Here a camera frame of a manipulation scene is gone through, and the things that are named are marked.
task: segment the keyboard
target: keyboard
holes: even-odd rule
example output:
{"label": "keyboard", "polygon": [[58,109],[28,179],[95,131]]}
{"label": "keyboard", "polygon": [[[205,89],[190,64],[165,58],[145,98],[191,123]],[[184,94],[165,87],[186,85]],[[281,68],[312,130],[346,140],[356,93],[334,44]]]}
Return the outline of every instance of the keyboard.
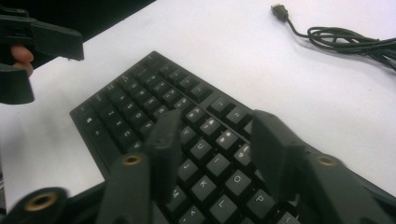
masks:
{"label": "keyboard", "polygon": [[173,199],[159,223],[300,223],[276,203],[249,157],[252,110],[153,51],[70,112],[105,179],[116,158],[139,152],[156,120],[182,111]]}

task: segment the brass insert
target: brass insert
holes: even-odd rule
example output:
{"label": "brass insert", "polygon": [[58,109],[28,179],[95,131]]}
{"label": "brass insert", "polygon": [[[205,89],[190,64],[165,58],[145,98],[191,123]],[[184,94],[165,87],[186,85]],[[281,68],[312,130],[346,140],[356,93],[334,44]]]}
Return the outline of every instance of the brass insert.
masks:
{"label": "brass insert", "polygon": [[24,208],[29,212],[40,211],[56,203],[57,199],[58,195],[55,192],[42,193],[27,202]]}
{"label": "brass insert", "polygon": [[128,158],[125,158],[124,160],[123,160],[123,163],[125,164],[125,165],[135,165],[135,164],[138,164],[139,162],[141,162],[142,161],[142,158],[140,158],[140,157],[138,157],[138,156],[130,156],[130,157],[128,157]]}
{"label": "brass insert", "polygon": [[337,162],[329,157],[325,156],[319,156],[317,157],[317,161],[322,164],[322,165],[327,165],[327,166],[334,166],[337,164]]}

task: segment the white table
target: white table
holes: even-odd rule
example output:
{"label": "white table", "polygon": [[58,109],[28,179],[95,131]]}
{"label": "white table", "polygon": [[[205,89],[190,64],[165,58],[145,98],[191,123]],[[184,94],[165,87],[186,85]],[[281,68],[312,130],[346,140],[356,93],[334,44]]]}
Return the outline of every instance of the white table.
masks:
{"label": "white table", "polygon": [[[75,195],[103,181],[68,113],[153,50],[252,109],[279,116],[308,144],[396,196],[396,73],[295,36],[275,1],[160,0],[31,77],[36,100],[0,105],[7,207],[44,187]],[[396,1],[282,2],[296,28],[396,36]]]}

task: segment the black cable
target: black cable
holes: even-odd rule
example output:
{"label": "black cable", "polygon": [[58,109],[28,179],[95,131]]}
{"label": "black cable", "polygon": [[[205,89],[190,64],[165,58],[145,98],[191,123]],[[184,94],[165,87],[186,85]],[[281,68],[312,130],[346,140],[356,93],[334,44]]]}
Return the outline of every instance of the black cable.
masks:
{"label": "black cable", "polygon": [[291,30],[301,38],[307,38],[320,49],[343,54],[358,54],[372,59],[396,71],[396,38],[379,40],[365,37],[356,32],[337,27],[311,27],[307,35],[296,31],[289,20],[288,11],[283,5],[271,6],[274,15],[286,21]]}

